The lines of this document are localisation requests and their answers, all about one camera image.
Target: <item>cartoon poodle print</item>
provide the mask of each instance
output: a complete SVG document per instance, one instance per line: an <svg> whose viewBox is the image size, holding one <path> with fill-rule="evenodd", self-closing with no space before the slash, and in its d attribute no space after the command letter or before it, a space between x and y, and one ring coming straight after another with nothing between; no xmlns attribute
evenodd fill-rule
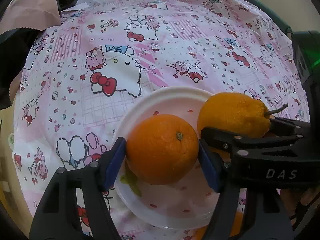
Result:
<svg viewBox="0 0 320 240"><path fill-rule="evenodd" d="M19 171L21 171L21 167L22 167L22 164L21 164L21 155L16 155L14 154L13 155L13 160L14 160L14 164L16 165L16 167L19 169Z"/></svg>
<svg viewBox="0 0 320 240"><path fill-rule="evenodd" d="M49 35L40 36L38 37L35 42L32 44L32 47L30 49L30 53L33 52L33 55L35 55L34 60L32 61L31 66L29 64L26 64L24 68L27 70L30 70L33 66L34 61L36 60L36 56L40 54L40 52L44 49L44 47L47 45L47 38L49 38Z"/></svg>
<svg viewBox="0 0 320 240"><path fill-rule="evenodd" d="M158 40L160 23L151 15L131 15L126 25L129 41Z"/></svg>
<svg viewBox="0 0 320 240"><path fill-rule="evenodd" d="M29 103L27 103L24 107L22 107L23 110L23 116L22 116L22 120L26 119L27 121L27 126L29 126L32 122L32 120L34 120L36 118L36 113L39 110L39 107L37 106L38 104L38 100L39 97L42 94L40 94L39 96L37 96L36 99L32 99L29 101Z"/></svg>
<svg viewBox="0 0 320 240"><path fill-rule="evenodd" d="M119 22L117 20L114 20L114 19L110 19L108 20L106 23L102 24L100 26L101 28L101 32L103 33L104 31L107 30L107 27L112 27L112 28L115 28L119 25Z"/></svg>
<svg viewBox="0 0 320 240"><path fill-rule="evenodd" d="M30 167L28 167L28 171L32 174L32 168L35 168L33 171L35 175L39 175L41 179L45 180L48 178L48 169L45 165L45 157L43 156L43 152L40 148L37 148L37 153L34 155L33 159L35 160Z"/></svg>
<svg viewBox="0 0 320 240"><path fill-rule="evenodd" d="M105 52L99 52L100 60L95 59L97 56L94 58L95 62L105 62L103 68L100 68L101 65L98 68L86 65L86 68L92 70L91 91L94 94L103 92L108 97L115 91L126 91L135 98L140 96L140 78L144 68L132 57L134 50L129 46L105 45L105 48Z"/></svg>
<svg viewBox="0 0 320 240"><path fill-rule="evenodd" d="M203 78L207 78L207 73L203 72L199 67L199 62L195 63L194 65L190 63L185 63L181 61L177 61L175 64L170 63L167 65L168 67L172 67L176 70L176 73L173 75L175 78L180 76L186 75L190 79L193 80L194 83L198 83L199 80L203 80Z"/></svg>
<svg viewBox="0 0 320 240"><path fill-rule="evenodd" d="M97 46L85 54L87 56L85 67L92 71L101 69L106 62L106 57L103 55L102 46Z"/></svg>
<svg viewBox="0 0 320 240"><path fill-rule="evenodd" d="M106 151L107 147L92 132L87 134L86 142L75 135L70 141L59 138L56 145L56 154L67 170L83 168L90 162L99 160Z"/></svg>
<svg viewBox="0 0 320 240"><path fill-rule="evenodd" d="M261 96L257 94L257 92L252 88L250 88L249 91L245 90L244 94L247 96L251 96L253 99L261 99Z"/></svg>

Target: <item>bed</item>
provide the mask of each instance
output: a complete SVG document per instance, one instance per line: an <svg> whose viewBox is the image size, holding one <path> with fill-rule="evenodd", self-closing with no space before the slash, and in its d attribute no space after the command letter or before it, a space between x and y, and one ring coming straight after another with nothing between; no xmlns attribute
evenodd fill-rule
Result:
<svg viewBox="0 0 320 240"><path fill-rule="evenodd" d="M154 90L178 85L239 92L270 109L288 103L280 117L309 121L291 42L255 5L245 0L77 4L84 8L62 12L62 25L36 38L16 96L12 155L32 215L56 169L98 160L111 148L124 113ZM81 190L77 193L83 230L90 235ZM105 200L123 239L193 236L138 220L113 189Z"/></svg>

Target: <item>screw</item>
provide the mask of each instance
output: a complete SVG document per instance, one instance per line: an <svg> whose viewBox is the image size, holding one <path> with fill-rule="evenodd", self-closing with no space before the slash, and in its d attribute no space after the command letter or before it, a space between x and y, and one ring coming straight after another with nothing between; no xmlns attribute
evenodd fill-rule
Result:
<svg viewBox="0 0 320 240"><path fill-rule="evenodd" d="M65 170L66 170L65 167L60 167L57 169L57 173L62 174L62 173L64 173Z"/></svg>
<svg viewBox="0 0 320 240"><path fill-rule="evenodd" d="M223 163L223 166L224 166L226 169L229 168L230 165L231 165L231 162L224 162L224 163Z"/></svg>
<svg viewBox="0 0 320 240"><path fill-rule="evenodd" d="M96 161L90 163L90 167L91 167L91 168L95 168L95 167L97 167L98 165L99 165L99 163L96 162Z"/></svg>
<svg viewBox="0 0 320 240"><path fill-rule="evenodd" d="M239 150L237 153L238 153L240 156L247 156L247 155L249 154L249 152L246 151L246 150Z"/></svg>

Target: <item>pink patterned bedsheet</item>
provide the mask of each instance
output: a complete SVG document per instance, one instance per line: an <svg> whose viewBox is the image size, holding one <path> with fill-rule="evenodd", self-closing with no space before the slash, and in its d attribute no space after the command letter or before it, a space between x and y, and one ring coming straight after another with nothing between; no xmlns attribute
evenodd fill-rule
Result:
<svg viewBox="0 0 320 240"><path fill-rule="evenodd" d="M117 122L139 98L168 86L237 91L281 117L309 121L291 41L243 0L87 0L62 15L28 55L14 114L13 159L32 215L60 166L82 168L110 149ZM154 228L113 189L105 193L123 239L192 239ZM83 200L79 216L89 233ZM244 196L239 197L240 209Z"/></svg>

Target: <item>orange fruit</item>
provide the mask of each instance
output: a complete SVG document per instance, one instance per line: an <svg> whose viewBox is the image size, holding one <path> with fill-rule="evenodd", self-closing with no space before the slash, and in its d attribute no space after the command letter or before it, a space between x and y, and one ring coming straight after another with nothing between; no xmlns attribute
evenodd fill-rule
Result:
<svg viewBox="0 0 320 240"><path fill-rule="evenodd" d="M153 185L177 182L193 167L198 156L196 131L171 114L153 115L130 132L126 145L129 168Z"/></svg>
<svg viewBox="0 0 320 240"><path fill-rule="evenodd" d="M268 108L260 100L255 100L241 93L218 93L211 96L202 106L197 130L199 134L206 127L230 131L250 138L264 136L270 128L270 114L283 110L268 112Z"/></svg>

